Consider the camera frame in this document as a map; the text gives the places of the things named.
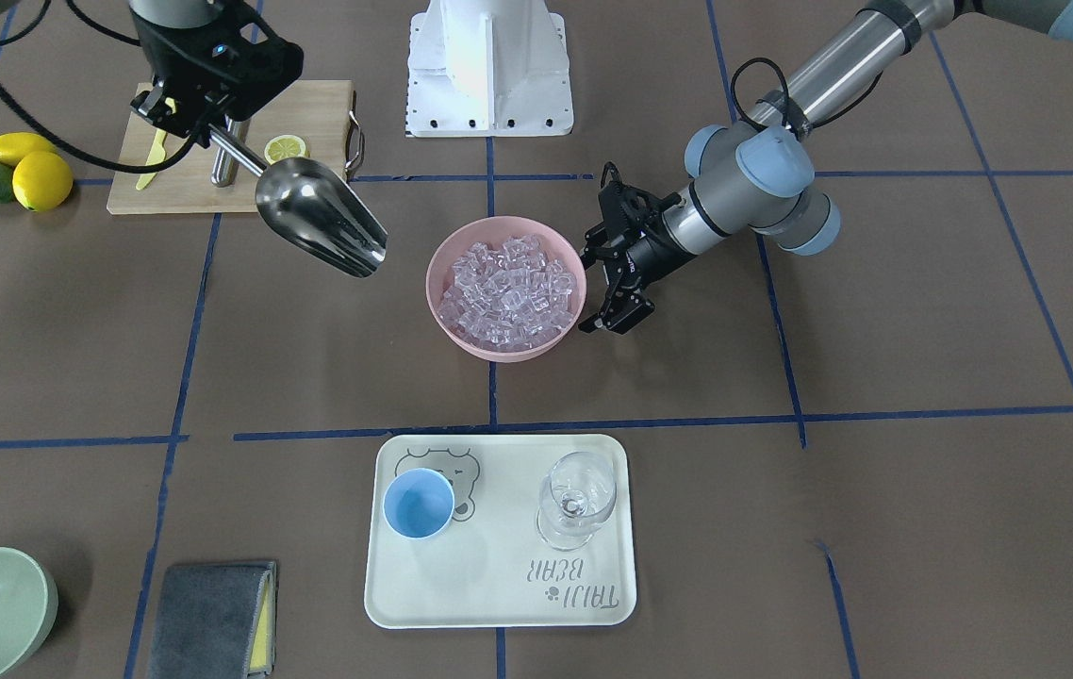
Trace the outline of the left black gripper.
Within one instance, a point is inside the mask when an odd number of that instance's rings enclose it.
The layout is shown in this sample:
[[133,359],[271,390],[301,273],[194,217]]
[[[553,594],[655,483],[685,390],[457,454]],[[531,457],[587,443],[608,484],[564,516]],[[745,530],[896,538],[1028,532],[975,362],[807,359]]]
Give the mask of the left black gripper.
[[578,328],[584,334],[606,330],[626,335],[655,311],[644,285],[630,285],[631,274],[640,276],[640,283],[652,284],[696,255],[670,235],[665,215],[682,202],[678,193],[658,197],[631,184],[604,184],[598,201],[602,220],[586,232],[580,263],[589,268],[604,262],[608,287],[600,309],[579,322]]

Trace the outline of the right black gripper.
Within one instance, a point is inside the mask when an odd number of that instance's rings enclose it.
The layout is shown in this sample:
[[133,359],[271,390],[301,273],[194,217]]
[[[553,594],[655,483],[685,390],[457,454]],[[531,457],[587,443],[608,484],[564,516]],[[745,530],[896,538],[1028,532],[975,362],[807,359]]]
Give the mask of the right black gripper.
[[131,1],[139,47],[152,69],[131,110],[180,138],[246,121],[298,80],[300,44],[242,1]]

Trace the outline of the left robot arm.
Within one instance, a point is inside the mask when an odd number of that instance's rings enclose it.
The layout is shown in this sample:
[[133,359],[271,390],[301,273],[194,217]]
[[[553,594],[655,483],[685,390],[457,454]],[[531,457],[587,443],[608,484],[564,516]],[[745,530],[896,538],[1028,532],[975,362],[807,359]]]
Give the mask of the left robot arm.
[[834,243],[841,210],[814,184],[808,139],[872,94],[895,60],[964,14],[1073,42],[1073,1],[868,1],[794,74],[771,64],[777,86],[736,121],[697,130],[684,151],[687,184],[666,196],[602,169],[602,219],[580,250],[600,265],[600,309],[580,331],[627,334],[655,311],[648,287],[743,228],[787,253],[811,257]]

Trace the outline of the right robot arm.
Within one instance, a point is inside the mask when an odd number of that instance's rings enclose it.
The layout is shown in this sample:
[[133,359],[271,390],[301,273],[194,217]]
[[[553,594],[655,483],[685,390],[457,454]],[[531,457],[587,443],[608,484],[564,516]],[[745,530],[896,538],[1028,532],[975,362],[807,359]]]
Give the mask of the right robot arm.
[[131,104],[139,118],[179,138],[226,119],[251,119],[300,76],[304,51],[278,36],[242,1],[131,1],[150,90]]

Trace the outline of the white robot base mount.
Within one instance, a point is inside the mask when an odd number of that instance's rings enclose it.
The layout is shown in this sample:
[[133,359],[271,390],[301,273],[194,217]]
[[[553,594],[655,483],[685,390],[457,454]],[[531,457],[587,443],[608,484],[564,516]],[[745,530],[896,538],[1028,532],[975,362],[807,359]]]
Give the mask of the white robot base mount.
[[407,137],[572,132],[565,23],[544,1],[430,1],[408,38]]

